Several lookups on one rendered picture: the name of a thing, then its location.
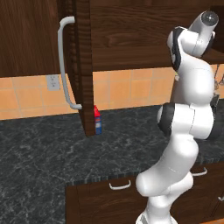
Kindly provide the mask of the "dark wood wall cabinet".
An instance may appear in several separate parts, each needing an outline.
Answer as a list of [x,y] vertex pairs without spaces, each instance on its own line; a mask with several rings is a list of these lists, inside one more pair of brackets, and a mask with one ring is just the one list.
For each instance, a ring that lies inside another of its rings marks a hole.
[[[168,67],[166,40],[203,11],[220,21],[204,55],[224,64],[224,0],[89,0],[93,71]],[[0,0],[0,77],[57,74],[57,0]]]

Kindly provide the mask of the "open dark wood cabinet door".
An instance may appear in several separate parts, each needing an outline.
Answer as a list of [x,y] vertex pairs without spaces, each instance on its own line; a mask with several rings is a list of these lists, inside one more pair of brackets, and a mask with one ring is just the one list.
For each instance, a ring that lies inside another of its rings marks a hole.
[[63,31],[66,73],[87,137],[95,134],[93,66],[89,0],[57,0],[59,20],[74,16]]

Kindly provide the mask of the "red and blue condiment bottle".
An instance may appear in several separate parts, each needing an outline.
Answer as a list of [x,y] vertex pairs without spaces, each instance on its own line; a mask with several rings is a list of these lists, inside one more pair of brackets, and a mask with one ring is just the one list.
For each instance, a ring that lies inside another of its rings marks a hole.
[[98,108],[94,105],[94,126],[95,134],[100,135],[102,133],[102,117]]

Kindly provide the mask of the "dark wood drawer front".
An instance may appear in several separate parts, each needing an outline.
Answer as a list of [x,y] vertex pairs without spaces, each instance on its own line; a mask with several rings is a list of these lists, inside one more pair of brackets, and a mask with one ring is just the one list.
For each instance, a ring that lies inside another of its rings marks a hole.
[[193,178],[193,187],[183,193],[171,207],[171,215],[178,224],[200,224],[224,218],[224,162],[213,164],[196,164],[192,173],[207,174]]
[[[113,191],[112,186],[131,186]],[[147,198],[136,189],[136,177],[66,187],[66,224],[135,224]]]

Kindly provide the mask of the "grey wall power outlet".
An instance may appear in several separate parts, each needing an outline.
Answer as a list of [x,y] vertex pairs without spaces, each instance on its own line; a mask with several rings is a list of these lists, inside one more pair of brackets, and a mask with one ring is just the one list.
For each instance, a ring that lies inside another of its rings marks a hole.
[[57,74],[49,74],[46,76],[47,89],[49,91],[60,90],[60,80]]

